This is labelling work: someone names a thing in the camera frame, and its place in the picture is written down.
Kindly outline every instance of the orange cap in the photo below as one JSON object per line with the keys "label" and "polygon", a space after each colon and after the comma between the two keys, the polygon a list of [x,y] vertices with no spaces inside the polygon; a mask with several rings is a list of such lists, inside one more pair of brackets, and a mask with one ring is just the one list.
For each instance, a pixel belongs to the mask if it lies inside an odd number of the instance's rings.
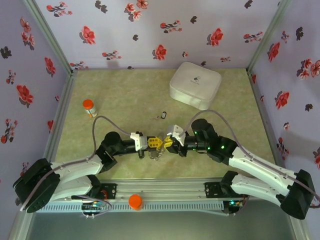
{"label": "orange cap", "polygon": [[138,194],[134,194],[129,198],[129,205],[134,210],[139,210],[142,206],[142,198]]}
{"label": "orange cap", "polygon": [[91,99],[86,99],[82,103],[85,109],[92,109],[94,107],[94,102]]}

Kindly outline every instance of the green table surface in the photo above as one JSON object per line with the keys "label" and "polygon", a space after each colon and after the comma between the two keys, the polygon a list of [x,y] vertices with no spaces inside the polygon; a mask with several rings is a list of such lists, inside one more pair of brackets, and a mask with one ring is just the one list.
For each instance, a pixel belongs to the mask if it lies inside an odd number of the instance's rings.
{"label": "green table surface", "polygon": [[[213,70],[222,75],[222,82],[210,109],[228,120],[245,148],[274,163],[246,70]],[[170,125],[184,128],[199,110],[170,97],[169,82],[175,72],[176,69],[78,71],[55,161],[81,159],[93,152],[93,119],[82,106],[87,98],[93,100],[99,115],[110,118],[129,133],[139,131],[144,136],[162,136]],[[163,111],[167,112],[165,119],[154,119]],[[218,116],[204,113],[199,118],[211,123],[219,135],[232,138]],[[97,120],[98,146],[111,131],[117,130],[104,119]],[[129,138],[120,135],[123,140]],[[118,163],[99,174],[100,179],[223,177],[228,170],[241,172],[195,151],[188,152],[187,157],[165,152],[158,161],[151,160],[148,154],[144,159],[139,159],[138,154],[115,158]]]}

